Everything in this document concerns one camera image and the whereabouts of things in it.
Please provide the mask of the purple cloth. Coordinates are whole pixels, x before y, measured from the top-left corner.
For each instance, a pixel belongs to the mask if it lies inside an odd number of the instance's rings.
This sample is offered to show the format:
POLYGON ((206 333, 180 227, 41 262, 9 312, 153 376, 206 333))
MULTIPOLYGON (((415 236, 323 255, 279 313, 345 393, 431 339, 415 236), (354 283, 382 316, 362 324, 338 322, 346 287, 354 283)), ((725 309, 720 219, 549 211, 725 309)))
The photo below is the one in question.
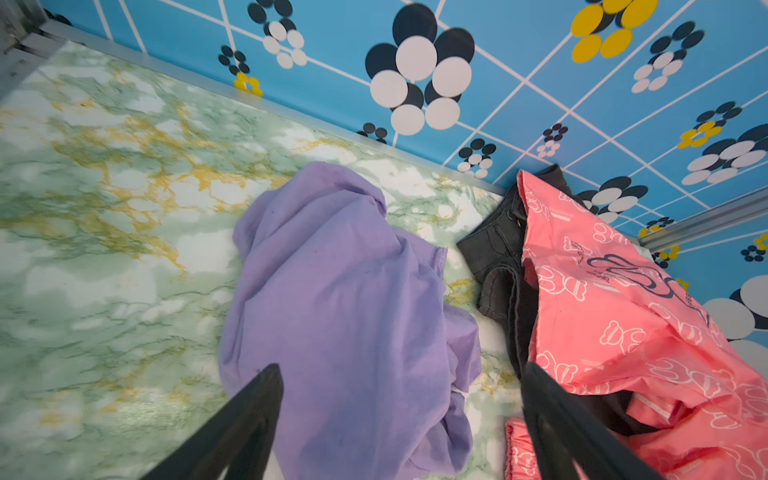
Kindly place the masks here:
POLYGON ((313 162, 234 229, 243 268, 220 379, 236 394, 280 367, 273 450, 287 479, 453 476, 469 459, 477 323, 444 301, 446 250, 386 214, 379 188, 313 162))

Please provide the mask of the pink printed cloth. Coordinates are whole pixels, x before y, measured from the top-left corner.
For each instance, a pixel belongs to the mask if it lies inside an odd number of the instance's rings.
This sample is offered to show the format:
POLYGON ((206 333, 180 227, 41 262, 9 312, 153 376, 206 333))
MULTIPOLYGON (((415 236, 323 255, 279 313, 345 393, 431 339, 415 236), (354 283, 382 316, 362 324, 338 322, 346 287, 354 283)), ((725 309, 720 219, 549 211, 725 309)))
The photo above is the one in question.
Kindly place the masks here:
POLYGON ((763 479, 767 382, 627 237, 533 174, 517 188, 539 290, 530 359, 569 395, 631 394, 623 444, 667 479, 763 479))

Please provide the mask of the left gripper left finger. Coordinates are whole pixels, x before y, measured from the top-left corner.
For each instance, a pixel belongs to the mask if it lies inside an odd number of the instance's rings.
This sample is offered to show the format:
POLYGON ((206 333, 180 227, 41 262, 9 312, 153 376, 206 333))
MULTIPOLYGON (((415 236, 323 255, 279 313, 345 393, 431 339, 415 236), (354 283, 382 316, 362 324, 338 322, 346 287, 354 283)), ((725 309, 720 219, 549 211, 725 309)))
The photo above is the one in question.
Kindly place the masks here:
POLYGON ((146 479, 261 479, 267 469, 284 394, 270 364, 146 479))

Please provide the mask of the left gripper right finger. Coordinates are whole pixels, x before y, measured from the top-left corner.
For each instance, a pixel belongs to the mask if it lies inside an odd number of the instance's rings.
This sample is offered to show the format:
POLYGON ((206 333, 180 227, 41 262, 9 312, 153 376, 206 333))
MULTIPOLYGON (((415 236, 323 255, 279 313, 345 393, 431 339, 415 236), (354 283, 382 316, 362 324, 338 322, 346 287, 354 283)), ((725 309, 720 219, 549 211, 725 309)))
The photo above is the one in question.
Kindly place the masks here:
POLYGON ((521 381, 523 413, 543 479, 659 479, 661 475, 538 365, 521 381))

